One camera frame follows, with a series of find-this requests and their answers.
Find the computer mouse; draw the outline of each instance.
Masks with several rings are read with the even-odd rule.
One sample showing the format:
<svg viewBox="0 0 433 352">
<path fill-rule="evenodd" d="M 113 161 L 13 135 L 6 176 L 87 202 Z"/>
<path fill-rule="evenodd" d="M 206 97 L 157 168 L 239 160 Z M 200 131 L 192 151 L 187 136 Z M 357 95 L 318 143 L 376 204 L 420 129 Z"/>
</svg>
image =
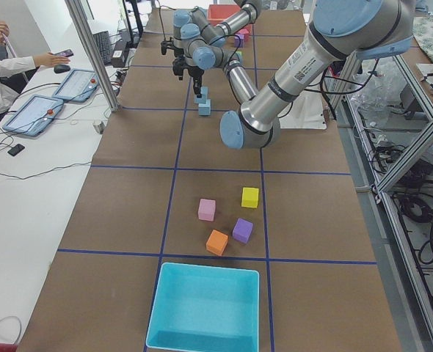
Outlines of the computer mouse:
<svg viewBox="0 0 433 352">
<path fill-rule="evenodd" d="M 58 65 L 55 65 L 55 67 L 54 67 L 55 73 L 64 73 L 64 72 L 68 72 L 69 70 L 71 70 L 71 67 L 69 65 L 66 65 L 66 64 L 58 64 Z"/>
</svg>

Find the light blue cube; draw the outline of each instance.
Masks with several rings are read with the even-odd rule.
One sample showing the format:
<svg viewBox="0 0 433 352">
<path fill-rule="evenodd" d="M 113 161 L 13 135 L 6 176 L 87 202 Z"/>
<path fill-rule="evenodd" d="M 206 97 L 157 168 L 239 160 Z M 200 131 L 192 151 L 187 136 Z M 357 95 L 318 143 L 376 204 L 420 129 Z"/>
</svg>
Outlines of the light blue cube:
<svg viewBox="0 0 433 352">
<path fill-rule="evenodd" d="M 258 352 L 259 273 L 163 264 L 146 346 L 185 352 Z"/>
<path fill-rule="evenodd" d="M 202 93 L 201 98 L 197 98 L 196 95 L 194 96 L 194 103 L 196 103 L 196 104 L 205 103 L 207 101 L 207 99 L 208 99 L 208 87 L 201 87 L 200 93 Z"/>
<path fill-rule="evenodd" d="M 205 103 L 199 104 L 199 115 L 208 116 L 211 113 L 211 99 L 207 99 Z"/>
</svg>

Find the orange cube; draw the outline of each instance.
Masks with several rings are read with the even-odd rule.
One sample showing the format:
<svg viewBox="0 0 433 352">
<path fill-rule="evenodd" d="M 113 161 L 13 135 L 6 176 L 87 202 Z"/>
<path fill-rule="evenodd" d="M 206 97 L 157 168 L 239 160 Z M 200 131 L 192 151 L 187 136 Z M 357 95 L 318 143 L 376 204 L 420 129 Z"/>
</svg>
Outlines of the orange cube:
<svg viewBox="0 0 433 352">
<path fill-rule="evenodd" d="M 220 231 L 213 230 L 207 241 L 207 251 L 221 257 L 227 244 L 228 236 Z"/>
</svg>

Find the hand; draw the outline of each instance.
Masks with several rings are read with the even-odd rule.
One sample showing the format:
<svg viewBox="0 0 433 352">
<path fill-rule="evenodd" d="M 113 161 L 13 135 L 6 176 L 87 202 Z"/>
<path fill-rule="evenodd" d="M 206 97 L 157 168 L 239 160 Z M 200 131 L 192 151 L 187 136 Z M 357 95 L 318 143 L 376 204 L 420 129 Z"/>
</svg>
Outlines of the hand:
<svg viewBox="0 0 433 352">
<path fill-rule="evenodd" d="M 47 66 L 53 67 L 58 64 L 67 64 L 70 59 L 63 56 L 55 56 L 52 53 L 33 56 L 35 67 Z"/>
<path fill-rule="evenodd" d="M 8 25 L 6 24 L 6 22 L 0 21 L 0 45 L 4 44 L 3 34 L 5 36 L 10 35 L 10 28 L 8 27 Z"/>
</svg>

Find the white table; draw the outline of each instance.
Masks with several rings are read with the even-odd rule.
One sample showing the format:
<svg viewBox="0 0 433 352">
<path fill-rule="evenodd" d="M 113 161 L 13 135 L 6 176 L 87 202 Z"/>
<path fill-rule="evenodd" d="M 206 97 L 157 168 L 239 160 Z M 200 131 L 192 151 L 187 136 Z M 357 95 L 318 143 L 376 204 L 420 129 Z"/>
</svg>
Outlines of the white table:
<svg viewBox="0 0 433 352">
<path fill-rule="evenodd" d="M 72 68 L 91 68 L 81 48 L 71 45 Z M 108 67 L 109 75 L 115 71 Z M 61 82 L 67 73 L 55 74 L 42 67 L 26 89 L 48 82 Z M 50 96 L 58 86 L 42 87 L 22 95 L 13 105 L 18 109 L 31 94 Z M 85 103 L 68 103 L 58 118 L 64 118 L 94 101 L 66 120 L 54 120 L 35 138 L 14 136 L 14 143 L 26 149 L 16 157 L 0 152 L 0 173 L 26 177 L 57 166 L 91 161 L 101 135 L 92 124 L 106 123 L 110 110 L 99 88 Z M 0 123 L 2 126 L 10 115 Z M 31 317 L 78 198 L 89 166 L 74 166 L 49 172 L 28 180 L 0 175 L 0 319 L 14 315 L 21 319 L 23 330 Z M 11 343 L 18 334 L 18 324 L 6 320 L 0 324 L 0 342 Z"/>
</svg>

